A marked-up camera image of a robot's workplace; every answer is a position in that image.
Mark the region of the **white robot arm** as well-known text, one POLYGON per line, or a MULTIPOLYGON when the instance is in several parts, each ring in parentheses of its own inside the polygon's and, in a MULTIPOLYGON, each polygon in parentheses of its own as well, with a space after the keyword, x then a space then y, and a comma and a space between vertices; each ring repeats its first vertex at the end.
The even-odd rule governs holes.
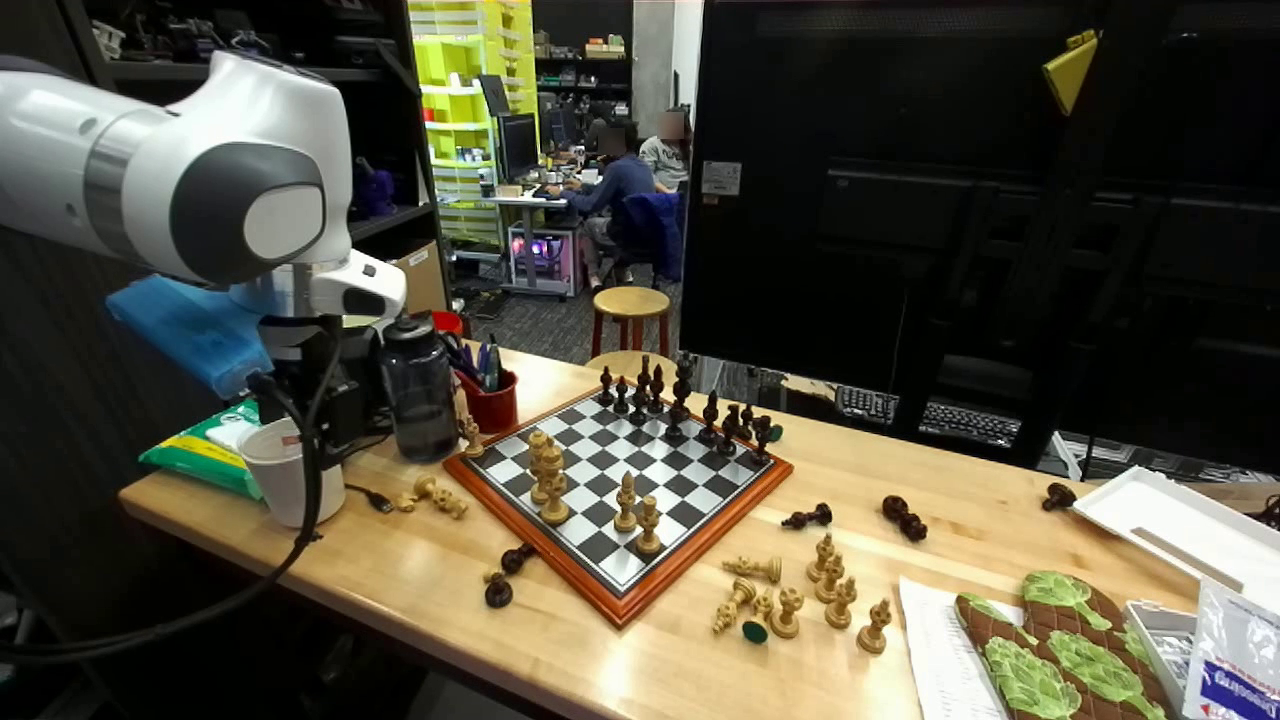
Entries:
POLYGON ((0 227, 228 287, 262 318, 395 319, 408 278, 357 250, 353 132, 326 75, 217 51, 171 103, 0 70, 0 227))

